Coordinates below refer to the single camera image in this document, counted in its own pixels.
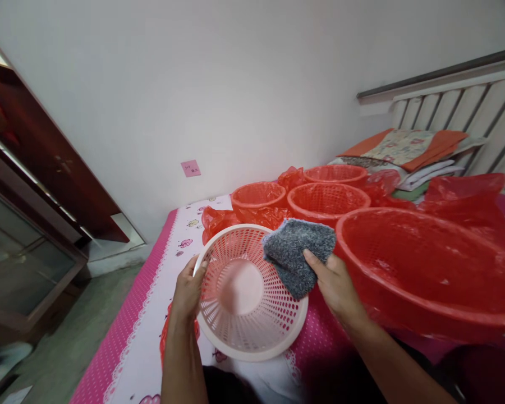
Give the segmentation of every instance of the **sponge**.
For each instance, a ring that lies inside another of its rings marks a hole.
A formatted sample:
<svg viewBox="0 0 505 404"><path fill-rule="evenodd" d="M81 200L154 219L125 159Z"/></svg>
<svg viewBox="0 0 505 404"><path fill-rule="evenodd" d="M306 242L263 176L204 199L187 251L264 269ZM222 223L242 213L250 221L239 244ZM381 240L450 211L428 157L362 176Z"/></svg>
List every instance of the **sponge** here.
<svg viewBox="0 0 505 404"><path fill-rule="evenodd" d="M296 300L303 299L318 280L303 257L309 249L325 263L336 243L332 228L319 223L285 219L273 233L264 236L264 259L275 265L279 278Z"/></svg>

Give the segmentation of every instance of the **tiled floor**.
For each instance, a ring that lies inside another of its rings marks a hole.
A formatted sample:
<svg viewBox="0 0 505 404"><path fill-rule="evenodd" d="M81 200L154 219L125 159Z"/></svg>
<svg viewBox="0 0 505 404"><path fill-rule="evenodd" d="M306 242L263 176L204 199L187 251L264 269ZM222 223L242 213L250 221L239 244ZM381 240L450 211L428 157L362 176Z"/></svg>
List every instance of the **tiled floor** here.
<svg viewBox="0 0 505 404"><path fill-rule="evenodd" d="M93 279L50 336L14 372L20 375L0 396L33 385L22 404L68 403L118 314L142 264Z"/></svg>

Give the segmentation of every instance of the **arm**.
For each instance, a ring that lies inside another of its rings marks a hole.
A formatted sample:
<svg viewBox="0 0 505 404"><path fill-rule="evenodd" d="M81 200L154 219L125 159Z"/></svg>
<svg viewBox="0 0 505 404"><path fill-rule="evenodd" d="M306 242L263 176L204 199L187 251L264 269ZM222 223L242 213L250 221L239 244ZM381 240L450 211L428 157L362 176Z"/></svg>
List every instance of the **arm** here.
<svg viewBox="0 0 505 404"><path fill-rule="evenodd" d="M161 402L208 403L200 351L196 344L194 321L198 313L202 280L207 262L193 277L198 256L194 256L178 275L164 352Z"/></svg>
<svg viewBox="0 0 505 404"><path fill-rule="evenodd" d="M325 302L344 327L389 404L456 403L389 334L368 318L339 257L331 255L324 265L309 250L303 255L318 276Z"/></svg>

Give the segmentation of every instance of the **white plastic basket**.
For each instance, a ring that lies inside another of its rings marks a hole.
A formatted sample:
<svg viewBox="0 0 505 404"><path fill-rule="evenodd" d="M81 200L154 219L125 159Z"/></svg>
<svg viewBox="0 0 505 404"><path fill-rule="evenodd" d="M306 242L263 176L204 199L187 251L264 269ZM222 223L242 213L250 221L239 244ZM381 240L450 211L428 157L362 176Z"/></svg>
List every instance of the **white plastic basket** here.
<svg viewBox="0 0 505 404"><path fill-rule="evenodd" d="M273 264L264 261L262 238L272 233L238 224L215 235L195 266L209 262L198 323L208 340L234 359L259 362L283 353L307 315L308 296L295 300Z"/></svg>

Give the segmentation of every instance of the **pink sticker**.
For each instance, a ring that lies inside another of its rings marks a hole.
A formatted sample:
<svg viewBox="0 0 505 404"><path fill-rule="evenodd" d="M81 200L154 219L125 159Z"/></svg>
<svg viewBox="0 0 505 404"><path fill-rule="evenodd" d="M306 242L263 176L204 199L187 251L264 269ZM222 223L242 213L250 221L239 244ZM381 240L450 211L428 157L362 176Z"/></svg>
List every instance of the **pink sticker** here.
<svg viewBox="0 0 505 404"><path fill-rule="evenodd" d="M187 178L200 175L200 168L198 168L198 163L196 160L183 162L181 163L181 167L183 168L183 172Z"/></svg>

